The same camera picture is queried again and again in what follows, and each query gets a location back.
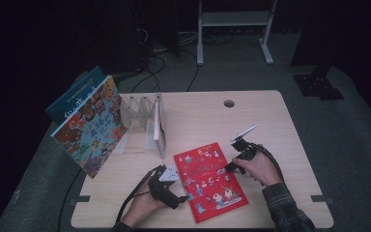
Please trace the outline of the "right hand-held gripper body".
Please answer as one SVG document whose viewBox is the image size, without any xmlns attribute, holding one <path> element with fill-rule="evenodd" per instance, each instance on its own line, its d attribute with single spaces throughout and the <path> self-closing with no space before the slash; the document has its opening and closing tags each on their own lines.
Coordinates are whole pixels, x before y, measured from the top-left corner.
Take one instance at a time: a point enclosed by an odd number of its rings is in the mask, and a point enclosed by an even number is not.
<svg viewBox="0 0 371 232">
<path fill-rule="evenodd" d="M 243 132 L 230 139 L 232 147 L 239 152 L 239 154 L 237 155 L 238 159 L 252 160 L 255 157 L 257 153 L 256 145 L 243 139 L 245 135 L 253 131 L 255 128 L 256 126 L 252 125 L 247 130 L 244 130 Z"/>
</svg>

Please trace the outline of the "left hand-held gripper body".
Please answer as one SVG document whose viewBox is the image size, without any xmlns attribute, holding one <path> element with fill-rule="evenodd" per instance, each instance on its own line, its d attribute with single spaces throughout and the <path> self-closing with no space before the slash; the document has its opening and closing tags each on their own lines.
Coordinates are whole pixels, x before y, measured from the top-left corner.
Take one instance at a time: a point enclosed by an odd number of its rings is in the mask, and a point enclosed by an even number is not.
<svg viewBox="0 0 371 232">
<path fill-rule="evenodd" d="M 181 203 L 181 198 L 176 196 L 169 187 L 178 180 L 179 175 L 174 164 L 160 165 L 148 183 L 152 197 L 175 210 Z"/>
</svg>

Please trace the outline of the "red picture book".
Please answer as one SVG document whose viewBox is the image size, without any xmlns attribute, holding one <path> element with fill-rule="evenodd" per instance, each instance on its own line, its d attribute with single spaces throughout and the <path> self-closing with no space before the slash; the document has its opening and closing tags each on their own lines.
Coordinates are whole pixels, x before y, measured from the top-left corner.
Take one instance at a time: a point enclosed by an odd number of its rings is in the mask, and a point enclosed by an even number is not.
<svg viewBox="0 0 371 232">
<path fill-rule="evenodd" d="M 196 223 L 248 204 L 216 142 L 175 155 L 174 161 Z"/>
</svg>

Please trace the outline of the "clear acrylic book rack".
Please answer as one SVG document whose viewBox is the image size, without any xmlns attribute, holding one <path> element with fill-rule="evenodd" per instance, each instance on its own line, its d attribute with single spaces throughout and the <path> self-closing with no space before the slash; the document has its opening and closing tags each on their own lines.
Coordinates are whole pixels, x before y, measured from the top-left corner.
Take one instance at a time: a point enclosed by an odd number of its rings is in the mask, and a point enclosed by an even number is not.
<svg viewBox="0 0 371 232">
<path fill-rule="evenodd" d="M 162 160 L 166 159 L 165 112 L 161 92 L 153 97 L 134 94 L 122 99 L 121 116 L 123 124 L 128 128 L 118 145 L 114 149 L 117 154 L 122 154 L 128 144 L 135 125 L 145 132 L 145 149 L 158 151 Z"/>
</svg>

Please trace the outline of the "light blue animal picture book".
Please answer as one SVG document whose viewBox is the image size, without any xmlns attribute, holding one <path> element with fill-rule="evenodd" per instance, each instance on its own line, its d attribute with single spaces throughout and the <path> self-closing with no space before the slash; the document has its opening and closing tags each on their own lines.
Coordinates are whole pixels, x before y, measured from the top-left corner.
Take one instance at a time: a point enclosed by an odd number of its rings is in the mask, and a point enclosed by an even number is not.
<svg viewBox="0 0 371 232">
<path fill-rule="evenodd" d="M 94 179 L 128 128 L 122 98 L 109 75 L 51 134 L 67 154 Z"/>
</svg>

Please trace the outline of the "blue monster picture book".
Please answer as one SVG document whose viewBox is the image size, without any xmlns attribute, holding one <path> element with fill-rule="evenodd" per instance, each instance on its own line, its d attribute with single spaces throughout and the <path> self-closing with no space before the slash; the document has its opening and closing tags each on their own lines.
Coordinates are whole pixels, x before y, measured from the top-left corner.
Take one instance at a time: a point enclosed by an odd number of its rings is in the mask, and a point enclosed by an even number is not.
<svg viewBox="0 0 371 232">
<path fill-rule="evenodd" d="M 55 124 L 62 124 L 105 78 L 106 74 L 99 66 L 89 72 L 83 72 L 79 80 L 45 110 L 46 114 Z"/>
</svg>

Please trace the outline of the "person's right hand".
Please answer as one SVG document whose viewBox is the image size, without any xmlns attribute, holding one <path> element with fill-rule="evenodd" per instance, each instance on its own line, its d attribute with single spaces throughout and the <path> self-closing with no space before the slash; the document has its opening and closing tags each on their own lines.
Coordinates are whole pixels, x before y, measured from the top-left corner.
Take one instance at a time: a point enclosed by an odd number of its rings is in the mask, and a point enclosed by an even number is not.
<svg viewBox="0 0 371 232">
<path fill-rule="evenodd" d="M 265 187 L 282 182 L 271 160 L 261 151 L 258 151 L 252 160 L 233 158 L 232 162 L 245 169 L 251 178 L 260 182 Z"/>
</svg>

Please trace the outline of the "person's left hand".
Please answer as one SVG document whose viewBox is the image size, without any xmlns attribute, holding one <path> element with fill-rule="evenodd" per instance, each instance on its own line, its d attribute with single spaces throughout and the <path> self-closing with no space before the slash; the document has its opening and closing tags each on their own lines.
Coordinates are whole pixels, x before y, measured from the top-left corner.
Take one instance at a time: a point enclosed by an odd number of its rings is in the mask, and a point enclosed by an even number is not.
<svg viewBox="0 0 371 232">
<path fill-rule="evenodd" d="M 152 214 L 166 207 L 161 201 L 155 200 L 149 193 L 149 190 L 147 184 L 144 184 L 138 190 L 126 214 L 121 219 L 122 223 L 131 228 L 135 228 Z"/>
</svg>

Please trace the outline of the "black stand with square base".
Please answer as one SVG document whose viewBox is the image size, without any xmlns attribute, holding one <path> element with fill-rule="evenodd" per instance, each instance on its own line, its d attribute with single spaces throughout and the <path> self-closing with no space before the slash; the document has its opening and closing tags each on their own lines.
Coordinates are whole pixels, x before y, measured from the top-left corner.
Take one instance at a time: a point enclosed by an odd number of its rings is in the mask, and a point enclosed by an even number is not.
<svg viewBox="0 0 371 232">
<path fill-rule="evenodd" d="M 310 0 L 309 12 L 291 66 L 314 65 L 311 73 L 295 74 L 301 93 L 305 97 L 321 100 L 343 100 L 337 88 L 329 82 L 327 75 L 334 61 L 335 26 L 324 0 Z"/>
</svg>

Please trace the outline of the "grey table bracket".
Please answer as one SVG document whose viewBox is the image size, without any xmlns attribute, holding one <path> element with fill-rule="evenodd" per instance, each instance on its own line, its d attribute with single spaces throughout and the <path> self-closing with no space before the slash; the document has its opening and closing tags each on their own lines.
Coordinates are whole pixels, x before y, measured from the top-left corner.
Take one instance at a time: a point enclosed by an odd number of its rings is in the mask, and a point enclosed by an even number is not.
<svg viewBox="0 0 371 232">
<path fill-rule="evenodd" d="M 325 197 L 322 194 L 320 195 L 310 195 L 312 202 L 326 202 L 327 205 L 332 205 L 333 200 L 329 197 Z"/>
<path fill-rule="evenodd" d="M 77 196 L 75 198 L 71 198 L 69 201 L 70 206 L 75 206 L 79 202 L 89 202 L 90 201 L 89 195 Z"/>
</svg>

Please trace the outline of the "white metal stand frame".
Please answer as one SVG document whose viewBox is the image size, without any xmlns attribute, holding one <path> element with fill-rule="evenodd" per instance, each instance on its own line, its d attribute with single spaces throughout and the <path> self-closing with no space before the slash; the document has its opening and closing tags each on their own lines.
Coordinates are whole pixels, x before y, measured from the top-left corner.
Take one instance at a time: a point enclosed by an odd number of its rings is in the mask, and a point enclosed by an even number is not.
<svg viewBox="0 0 371 232">
<path fill-rule="evenodd" d="M 278 0 L 271 0 L 271 6 L 267 11 L 261 12 L 204 12 L 203 0 L 198 2 L 198 26 L 196 64 L 204 65 L 203 29 L 205 27 L 238 27 L 238 26 L 264 26 L 265 33 L 259 39 L 265 61 L 268 65 L 273 64 L 271 52 L 268 48 L 268 39 L 275 14 Z"/>
</svg>

